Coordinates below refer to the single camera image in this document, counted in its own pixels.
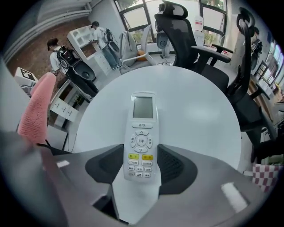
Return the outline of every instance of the round white table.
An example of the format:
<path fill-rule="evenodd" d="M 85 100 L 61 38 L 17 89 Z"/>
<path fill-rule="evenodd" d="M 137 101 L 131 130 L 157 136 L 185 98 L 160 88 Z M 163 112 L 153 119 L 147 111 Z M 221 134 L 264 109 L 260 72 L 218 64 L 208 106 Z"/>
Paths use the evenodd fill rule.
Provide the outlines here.
<path fill-rule="evenodd" d="M 179 67 L 136 69 L 103 88 L 82 117 L 75 151 L 123 144 L 130 98 L 137 91 L 156 93 L 160 144 L 215 157 L 237 169 L 241 131 L 233 107 L 208 79 Z"/>

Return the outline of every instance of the red checkered fabric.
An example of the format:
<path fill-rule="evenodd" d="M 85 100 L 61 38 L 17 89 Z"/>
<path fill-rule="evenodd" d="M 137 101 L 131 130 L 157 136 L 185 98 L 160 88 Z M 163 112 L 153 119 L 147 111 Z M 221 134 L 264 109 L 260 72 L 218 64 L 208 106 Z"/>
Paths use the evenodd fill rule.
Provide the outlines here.
<path fill-rule="evenodd" d="M 275 185 L 282 165 L 254 164 L 252 167 L 252 182 L 258 185 L 263 192 L 268 192 Z"/>

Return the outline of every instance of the air conditioner remote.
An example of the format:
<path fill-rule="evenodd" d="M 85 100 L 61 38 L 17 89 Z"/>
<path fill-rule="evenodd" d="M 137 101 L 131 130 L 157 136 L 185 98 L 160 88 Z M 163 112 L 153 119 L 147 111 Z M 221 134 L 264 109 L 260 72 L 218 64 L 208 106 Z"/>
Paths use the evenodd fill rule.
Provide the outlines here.
<path fill-rule="evenodd" d="M 156 177 L 159 144 L 156 95 L 133 93 L 126 123 L 123 172 L 126 180 L 150 183 Z"/>

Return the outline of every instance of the pink chair backrest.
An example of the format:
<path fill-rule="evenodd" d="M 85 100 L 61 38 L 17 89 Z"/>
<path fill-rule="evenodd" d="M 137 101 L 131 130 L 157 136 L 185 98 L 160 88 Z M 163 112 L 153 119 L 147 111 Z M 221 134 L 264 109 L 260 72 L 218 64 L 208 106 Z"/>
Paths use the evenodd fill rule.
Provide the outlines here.
<path fill-rule="evenodd" d="M 31 100 L 21 118 L 18 134 L 34 144 L 44 144 L 47 136 L 47 111 L 56 77 L 46 73 L 31 90 Z"/>

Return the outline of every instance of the remote display screen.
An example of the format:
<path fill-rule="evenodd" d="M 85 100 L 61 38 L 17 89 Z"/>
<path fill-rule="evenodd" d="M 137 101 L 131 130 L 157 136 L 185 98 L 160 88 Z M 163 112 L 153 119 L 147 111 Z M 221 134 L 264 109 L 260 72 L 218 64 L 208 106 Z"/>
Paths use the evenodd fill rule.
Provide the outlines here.
<path fill-rule="evenodd" d="M 152 97 L 136 97 L 134 101 L 134 118 L 153 118 Z"/>

